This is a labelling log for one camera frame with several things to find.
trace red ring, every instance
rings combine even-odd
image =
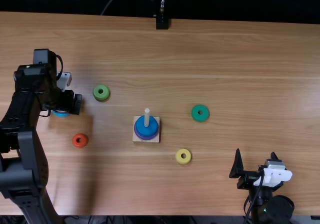
[[[88,137],[83,134],[77,134],[72,138],[72,144],[77,148],[83,148],[88,144]]]

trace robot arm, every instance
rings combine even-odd
[[[41,111],[79,115],[82,95],[57,87],[62,72],[56,73],[54,52],[35,50],[33,57],[33,65],[14,73],[15,92],[0,122],[0,192],[19,206],[28,223],[61,224],[45,188],[49,169],[36,125]],[[18,157],[3,158],[11,150]]]
[[[234,159],[229,178],[238,178],[237,188],[249,191],[247,200],[251,205],[248,212],[251,211],[252,223],[289,224],[295,205],[286,196],[273,196],[273,192],[283,186],[284,181],[291,179],[292,172],[286,169],[274,152],[264,165],[259,166],[258,171],[244,170],[239,149]]]

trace teal ring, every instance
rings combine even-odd
[[[209,115],[209,109],[204,105],[196,105],[191,111],[192,118],[198,122],[204,122],[208,120]]]

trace blue ring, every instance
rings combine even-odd
[[[143,136],[139,135],[139,133],[137,132],[136,126],[134,126],[134,131],[135,131],[134,133],[136,134],[136,136],[142,140],[151,140],[151,139],[155,138],[159,133],[159,129],[158,129],[158,131],[154,135],[152,135],[150,137],[143,137]]]
[[[136,129],[138,135],[143,136],[145,138],[154,136],[159,129],[158,122],[156,121],[156,119],[154,117],[150,116],[149,126],[145,127],[144,120],[145,120],[145,116],[141,116],[141,117],[139,117],[139,119],[135,123],[135,129]]]
[[[67,112],[58,112],[58,111],[53,110],[52,113],[53,113],[53,115],[55,115],[56,117],[61,117],[61,118],[64,118],[64,117],[68,117],[68,116],[69,116],[69,113],[67,113]]]

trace wooden table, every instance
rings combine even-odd
[[[248,192],[228,177],[237,148],[247,170],[275,151],[294,174],[276,193],[295,215],[320,214],[320,26],[173,20],[156,31],[153,19],[0,13],[1,116],[37,48],[62,56],[84,98],[80,116],[38,123],[59,214],[242,215]],[[192,119],[195,104],[207,122]],[[161,118],[159,144],[132,142],[146,107]],[[87,147],[72,145],[77,133]],[[0,214],[20,213],[0,197]]]

